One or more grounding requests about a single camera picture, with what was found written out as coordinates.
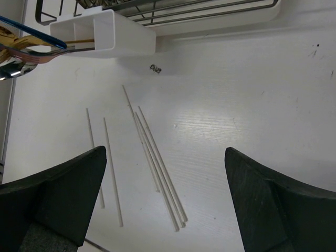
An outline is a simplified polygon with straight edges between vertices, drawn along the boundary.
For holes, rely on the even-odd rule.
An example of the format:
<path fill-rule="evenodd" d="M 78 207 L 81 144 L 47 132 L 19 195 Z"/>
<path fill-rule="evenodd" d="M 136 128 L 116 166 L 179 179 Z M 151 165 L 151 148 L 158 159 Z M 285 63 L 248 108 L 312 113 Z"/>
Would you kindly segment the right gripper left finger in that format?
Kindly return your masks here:
<path fill-rule="evenodd" d="M 83 246 L 107 164 L 98 146 L 1 185 L 1 251 L 77 251 Z"/>

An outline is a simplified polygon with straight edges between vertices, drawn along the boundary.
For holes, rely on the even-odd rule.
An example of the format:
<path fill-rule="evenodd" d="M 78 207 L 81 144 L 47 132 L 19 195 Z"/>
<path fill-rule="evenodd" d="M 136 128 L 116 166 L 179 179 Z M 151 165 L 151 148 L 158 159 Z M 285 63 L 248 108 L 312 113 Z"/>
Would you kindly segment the gold spoon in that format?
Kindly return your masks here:
<path fill-rule="evenodd" d="M 75 53 L 82 52 L 82 51 L 92 51 L 95 48 L 79 48 L 79 44 L 93 44 L 93 39 L 85 39 L 85 40 L 75 40 L 75 41 L 68 41 L 67 45 L 70 45 L 70 47 L 75 47 Z M 15 34 L 13 34 L 10 30 L 7 28 L 4 28 L 1 26 L 1 44 L 17 49 L 17 50 L 23 50 L 27 49 L 28 47 L 34 47 L 34 46 L 47 46 L 47 47 L 55 47 L 51 44 L 43 41 L 42 39 L 39 39 L 35 36 L 28 35 L 24 36 L 22 38 L 18 38 Z M 1 49 L 1 63 L 9 60 L 11 56 L 7 54 L 7 50 Z"/>

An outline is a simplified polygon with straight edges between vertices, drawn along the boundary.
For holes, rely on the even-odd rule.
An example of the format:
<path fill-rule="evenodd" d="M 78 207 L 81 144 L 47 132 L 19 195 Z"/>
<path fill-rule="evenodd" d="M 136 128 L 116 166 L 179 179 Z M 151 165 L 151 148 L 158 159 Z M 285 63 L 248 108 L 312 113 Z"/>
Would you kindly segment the blue fork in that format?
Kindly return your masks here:
<path fill-rule="evenodd" d="M 22 30 L 23 32 L 26 32 L 26 33 L 29 33 L 30 35 L 33 35 L 39 39 L 42 39 L 43 41 L 51 44 L 52 46 L 55 46 L 55 47 L 58 47 L 60 49 L 66 49 L 67 48 L 67 44 L 58 39 L 58 38 L 55 38 L 53 36 L 50 36 L 48 34 L 45 34 L 45 33 L 42 33 L 36 29 L 33 29 L 31 27 L 28 27 L 26 25 L 23 25 L 21 23 L 18 23 L 14 20 L 11 20 L 11 19 L 8 19 L 4 16 L 1 16 L 1 21 L 6 23 L 6 24 L 9 24 L 15 28 L 18 28 L 19 30 Z"/>

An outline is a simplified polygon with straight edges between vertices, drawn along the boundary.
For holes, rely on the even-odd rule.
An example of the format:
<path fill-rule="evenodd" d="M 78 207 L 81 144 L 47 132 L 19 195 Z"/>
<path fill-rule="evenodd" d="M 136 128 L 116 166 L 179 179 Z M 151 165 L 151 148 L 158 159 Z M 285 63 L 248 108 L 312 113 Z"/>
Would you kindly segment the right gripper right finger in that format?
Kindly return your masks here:
<path fill-rule="evenodd" d="M 224 161 L 245 251 L 335 251 L 335 192 L 297 181 L 232 147 Z"/>

